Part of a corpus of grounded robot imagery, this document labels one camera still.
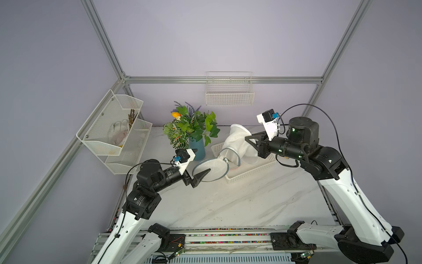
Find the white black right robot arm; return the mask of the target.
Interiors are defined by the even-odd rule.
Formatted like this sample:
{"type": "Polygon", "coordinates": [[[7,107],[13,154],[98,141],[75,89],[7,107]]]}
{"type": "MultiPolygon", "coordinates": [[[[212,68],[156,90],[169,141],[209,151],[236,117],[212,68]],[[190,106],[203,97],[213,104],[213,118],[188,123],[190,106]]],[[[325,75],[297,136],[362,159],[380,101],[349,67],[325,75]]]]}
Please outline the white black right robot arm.
{"type": "Polygon", "coordinates": [[[348,224],[321,226],[295,222],[289,233],[303,244],[321,245],[342,252],[356,264],[379,264],[390,260],[393,245],[404,237],[367,199],[352,170],[339,151],[319,145],[319,125],[307,117],[290,119],[286,137],[278,136],[279,116],[271,111],[257,115],[265,130],[246,136],[248,142],[266,158],[270,154],[294,159],[296,165],[312,175],[336,201],[348,224]]]}

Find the white mesh laundry bag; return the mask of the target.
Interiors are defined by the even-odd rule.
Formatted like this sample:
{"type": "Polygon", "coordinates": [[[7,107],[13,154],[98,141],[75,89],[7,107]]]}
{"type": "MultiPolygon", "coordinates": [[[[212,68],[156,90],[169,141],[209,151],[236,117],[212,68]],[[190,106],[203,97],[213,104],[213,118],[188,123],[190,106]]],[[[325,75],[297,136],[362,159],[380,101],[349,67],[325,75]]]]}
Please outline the white mesh laundry bag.
{"type": "Polygon", "coordinates": [[[203,182],[214,182],[224,178],[229,170],[238,169],[243,165],[253,165],[258,161],[258,152],[245,139],[252,134],[248,129],[239,124],[230,127],[230,134],[225,139],[217,157],[207,159],[196,165],[192,172],[194,175],[208,171],[202,179],[203,182]]]}

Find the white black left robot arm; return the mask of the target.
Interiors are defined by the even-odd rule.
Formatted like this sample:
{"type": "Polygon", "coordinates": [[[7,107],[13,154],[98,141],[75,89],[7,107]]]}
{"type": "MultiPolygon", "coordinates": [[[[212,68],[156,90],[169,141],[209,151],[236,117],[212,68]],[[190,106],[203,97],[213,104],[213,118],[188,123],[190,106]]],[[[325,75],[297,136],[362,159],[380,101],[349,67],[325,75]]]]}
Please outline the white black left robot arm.
{"type": "Polygon", "coordinates": [[[162,169],[162,163],[156,159],[148,159],[136,165],[139,169],[137,180],[132,191],[126,195],[116,225],[93,263],[142,264],[161,247],[168,246],[170,230],[156,223],[148,228],[141,242],[129,250],[143,224],[161,202],[161,190],[179,181],[195,188],[210,172],[210,169],[206,169],[194,176],[189,175],[187,167],[195,159],[196,152],[197,149],[190,148],[176,150],[167,169],[162,169]]]}

